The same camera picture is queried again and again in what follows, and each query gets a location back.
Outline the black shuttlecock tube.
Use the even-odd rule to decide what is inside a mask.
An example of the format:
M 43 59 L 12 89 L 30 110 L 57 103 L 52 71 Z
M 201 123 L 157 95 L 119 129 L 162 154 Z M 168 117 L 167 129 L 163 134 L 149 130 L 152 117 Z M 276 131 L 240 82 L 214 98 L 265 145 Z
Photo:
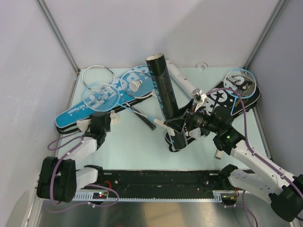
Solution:
M 145 61 L 153 81 L 164 120 L 176 117 L 179 108 L 164 54 L 157 53 L 151 55 Z M 170 127 L 167 128 L 167 131 L 174 152 L 178 152 L 187 146 L 187 139 L 184 133 L 177 132 Z

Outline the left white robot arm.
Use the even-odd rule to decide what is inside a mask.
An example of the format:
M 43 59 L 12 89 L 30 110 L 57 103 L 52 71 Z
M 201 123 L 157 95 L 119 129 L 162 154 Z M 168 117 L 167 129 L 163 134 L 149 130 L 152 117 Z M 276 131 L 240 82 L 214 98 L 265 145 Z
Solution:
M 102 167 L 86 165 L 79 169 L 78 164 L 105 142 L 111 130 L 112 115 L 113 112 L 96 112 L 87 119 L 76 121 L 76 128 L 66 132 L 66 137 L 77 132 L 82 135 L 71 139 L 78 140 L 78 144 L 61 157 L 48 156 L 43 160 L 36 189 L 39 198 L 70 202 L 76 191 L 86 186 L 99 189 L 105 184 Z

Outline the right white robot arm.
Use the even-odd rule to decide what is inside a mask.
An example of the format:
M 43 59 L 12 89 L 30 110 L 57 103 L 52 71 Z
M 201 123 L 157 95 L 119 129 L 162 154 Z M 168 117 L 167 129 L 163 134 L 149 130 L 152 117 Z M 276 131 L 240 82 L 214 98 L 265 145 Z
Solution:
M 177 132 L 194 127 L 215 133 L 216 148 L 255 173 L 255 176 L 247 176 L 238 167 L 228 165 L 221 170 L 219 185 L 226 190 L 233 186 L 246 190 L 267 202 L 281 219 L 294 221 L 303 210 L 303 176 L 295 176 L 261 155 L 232 126 L 233 120 L 228 108 L 218 106 L 211 115 L 187 109 L 180 116 L 166 120 L 164 125 Z

